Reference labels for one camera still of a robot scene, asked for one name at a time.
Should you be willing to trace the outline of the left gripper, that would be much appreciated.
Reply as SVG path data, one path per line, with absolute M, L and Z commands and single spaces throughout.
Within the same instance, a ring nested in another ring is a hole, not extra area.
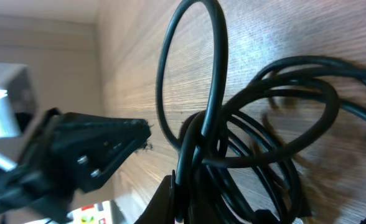
M 151 135 L 145 119 L 107 118 L 47 110 L 17 167 L 0 171 L 0 215 L 27 207 L 68 223 L 75 189 L 98 190 Z

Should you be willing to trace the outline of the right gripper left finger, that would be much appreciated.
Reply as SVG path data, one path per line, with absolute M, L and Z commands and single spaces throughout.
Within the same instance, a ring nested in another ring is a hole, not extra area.
M 174 224 L 175 223 L 175 189 L 176 173 L 163 178 L 148 206 L 135 224 Z

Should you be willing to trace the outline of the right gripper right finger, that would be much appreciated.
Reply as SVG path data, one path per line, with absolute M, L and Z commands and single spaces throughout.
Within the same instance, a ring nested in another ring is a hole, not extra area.
M 187 211 L 187 222 L 190 224 L 223 224 L 222 198 L 217 191 L 208 184 L 195 187 Z

